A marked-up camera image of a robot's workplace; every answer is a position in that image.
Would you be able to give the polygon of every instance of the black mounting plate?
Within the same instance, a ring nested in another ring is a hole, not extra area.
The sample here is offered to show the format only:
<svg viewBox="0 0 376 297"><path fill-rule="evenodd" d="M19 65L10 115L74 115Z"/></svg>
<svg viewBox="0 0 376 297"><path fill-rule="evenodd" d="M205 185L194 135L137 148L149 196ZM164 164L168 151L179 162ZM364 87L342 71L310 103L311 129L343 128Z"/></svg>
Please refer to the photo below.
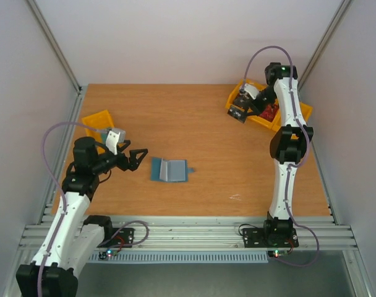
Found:
<svg viewBox="0 0 376 297"><path fill-rule="evenodd" d="M290 243L283 242L279 243L275 246L271 246L265 242L265 236L263 233L263 228L243 228L243 241L245 248L290 248ZM294 248L299 246L298 237L293 239L294 236L297 235L295 229L293 229L293 235L289 239L292 243Z"/></svg>
<svg viewBox="0 0 376 297"><path fill-rule="evenodd" d="M244 111L234 105L229 107L228 114L241 123L244 123L247 119L247 116L244 116Z"/></svg>
<svg viewBox="0 0 376 297"><path fill-rule="evenodd" d="M117 232L119 228L113 228L113 234ZM112 240L102 245L101 248L108 248L110 246L117 246L121 244L121 240L116 238L117 236L121 237L126 244L133 243L134 240L134 229L133 228L123 228L118 235L116 235ZM122 246L123 249L131 248L132 246Z"/></svg>

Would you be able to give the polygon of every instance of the red object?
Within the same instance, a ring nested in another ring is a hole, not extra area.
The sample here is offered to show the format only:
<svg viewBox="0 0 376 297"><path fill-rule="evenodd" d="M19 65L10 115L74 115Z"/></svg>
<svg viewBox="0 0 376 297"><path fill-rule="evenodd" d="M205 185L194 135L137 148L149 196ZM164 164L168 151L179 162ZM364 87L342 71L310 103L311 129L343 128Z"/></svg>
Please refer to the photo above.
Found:
<svg viewBox="0 0 376 297"><path fill-rule="evenodd" d="M267 108L259 115L260 118L266 119L269 122L272 122L276 116L279 106L277 104L269 104Z"/></svg>
<svg viewBox="0 0 376 297"><path fill-rule="evenodd" d="M121 245L119 246L119 249L117 250L117 253L119 253L121 251L122 246L124 245L125 242L124 242L124 240L120 236L116 236L115 238L121 240Z"/></svg>

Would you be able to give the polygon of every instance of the metal bracket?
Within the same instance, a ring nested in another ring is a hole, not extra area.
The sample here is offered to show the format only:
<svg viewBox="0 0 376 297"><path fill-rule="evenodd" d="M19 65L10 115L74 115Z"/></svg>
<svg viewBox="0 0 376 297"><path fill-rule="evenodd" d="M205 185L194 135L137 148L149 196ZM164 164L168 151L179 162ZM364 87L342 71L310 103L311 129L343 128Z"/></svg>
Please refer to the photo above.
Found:
<svg viewBox="0 0 376 297"><path fill-rule="evenodd" d="M118 228L113 228L113 234L117 232ZM102 248L108 248L110 246L117 246L118 244L121 244L121 240L119 238L122 238L124 241L124 244L130 244L133 243L134 239L134 229L133 228L123 228L121 231L119 231L118 235L116 235L112 240L110 240L108 243L102 245ZM123 246L123 249L131 248L132 246Z"/></svg>
<svg viewBox="0 0 376 297"><path fill-rule="evenodd" d="M243 240L245 248L290 248L289 242L279 243L276 246L271 246L265 241L265 233L263 228L243 228ZM293 235L290 239L294 248L299 246L296 230L293 229Z"/></svg>

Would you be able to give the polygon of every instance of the black cable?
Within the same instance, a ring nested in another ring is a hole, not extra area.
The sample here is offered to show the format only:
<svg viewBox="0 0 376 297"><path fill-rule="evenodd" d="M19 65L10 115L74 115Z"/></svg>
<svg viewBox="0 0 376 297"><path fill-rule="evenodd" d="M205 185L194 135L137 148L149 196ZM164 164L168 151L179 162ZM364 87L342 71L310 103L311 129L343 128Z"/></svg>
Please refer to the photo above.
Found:
<svg viewBox="0 0 376 297"><path fill-rule="evenodd" d="M112 171L110 170L110 171L109 171L109 175L108 175L104 180L100 181L99 184L101 184L101 183L103 183L103 182L109 180L109 178L111 177L111 172L112 172Z"/></svg>
<svg viewBox="0 0 376 297"><path fill-rule="evenodd" d="M105 150L106 152L109 152L109 148L107 148L107 146L105 144L102 144L101 142L97 142L95 141L95 145L97 147L101 147L103 150Z"/></svg>
<svg viewBox="0 0 376 297"><path fill-rule="evenodd" d="M240 232L240 228L241 228L242 226L251 226L252 228L259 229L258 227L253 226L253 225L250 225L250 224L241 224L241 225L239 226L239 228L237 229L237 232L239 232L239 235L242 236L242 237L243 237L243 234Z"/></svg>

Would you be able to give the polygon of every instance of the metal frame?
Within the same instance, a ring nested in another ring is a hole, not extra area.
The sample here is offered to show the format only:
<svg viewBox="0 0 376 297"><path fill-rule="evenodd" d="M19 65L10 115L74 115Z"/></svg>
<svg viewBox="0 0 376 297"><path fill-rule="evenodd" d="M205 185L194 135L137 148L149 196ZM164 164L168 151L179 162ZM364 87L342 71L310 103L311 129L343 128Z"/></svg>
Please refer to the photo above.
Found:
<svg viewBox="0 0 376 297"><path fill-rule="evenodd" d="M52 47L52 50L58 57L60 63L62 64L64 70L66 71L67 75L69 76L72 85L74 86L77 93L80 92L81 86L78 83L78 80L76 79L74 73L72 72L69 63L67 62L67 59L64 57L62 50L60 49L55 37L52 34L51 29L49 28L48 24L46 23L45 18L43 17L40 8L38 7L38 4L35 0L25 0L28 7L32 11L34 18L38 22L38 26L42 29L45 38L49 41L49 44Z"/></svg>
<svg viewBox="0 0 376 297"><path fill-rule="evenodd" d="M77 97L69 116L70 121L76 121L78 119L85 92L86 88L84 88L83 92ZM62 174L74 131L75 127L73 125L67 126L64 131L64 140L60 146L55 164L57 177L60 177ZM335 210L332 203L333 199L328 195L321 168L318 168L330 204L330 216L296 217L296 220L315 231L320 241L321 251L343 251L347 270L357 296L373 296L369 278L362 263L353 232L350 226L338 225L340 221L336 221L335 213L333 213ZM46 191L46 200L44 201L43 215L41 215L38 225L27 225L23 232L4 296L18 296L19 294L19 288L17 287L14 277L15 271L20 264L27 264L31 261L40 247L40 244L45 239L53 220L51 209L53 207L55 189L56 187L49 182ZM258 259L261 259L267 250L267 248L245 249L243 240L237 232L238 226L242 223L261 226L265 217L111 216L111 219L115 227L119 227L124 222L131 220L144 220L149 223L151 233L150 237L144 243L134 246L129 252L126 252L126 254L121 254L121 258L110 261L110 264L122 264L125 263L124 260L126 259L130 259L129 263L131 264L141 264L143 260L148 260L148 258L134 258L135 260L132 260L132 258L128 258L129 255L142 255L142 257L143 255L147 255L150 257L154 255L154 252L161 252L165 255L162 260L152 261L154 263L176 262L171 255L178 253L179 255L187 257L193 252L197 255L194 262L203 262L205 261L205 256L216 257L216 255L223 253L227 258L229 257L230 263L240 263L242 261L241 257L233 256L251 255L253 257L254 254L258 254ZM134 226L134 228L135 237L142 238L145 234L145 228L142 226ZM296 250L316 250L315 240L308 231L298 228L297 234L300 246ZM104 263L103 260L97 258L98 251L104 250L105 249L97 249L89 261L91 263Z"/></svg>
<svg viewBox="0 0 376 297"><path fill-rule="evenodd" d="M303 87L308 76L313 71L314 66L317 64L317 61L320 59L321 55L323 54L325 48L327 47L328 42L330 42L335 30L338 28L339 24L341 23L343 17L347 13L352 2L353 0L341 1L341 4L339 5L334 16L332 17L330 24L325 30L322 38L320 39L320 42L318 43L316 47L316 50L314 51L312 57L309 60L308 65L306 66L304 72L301 75L301 78L299 79L298 90L300 90Z"/></svg>

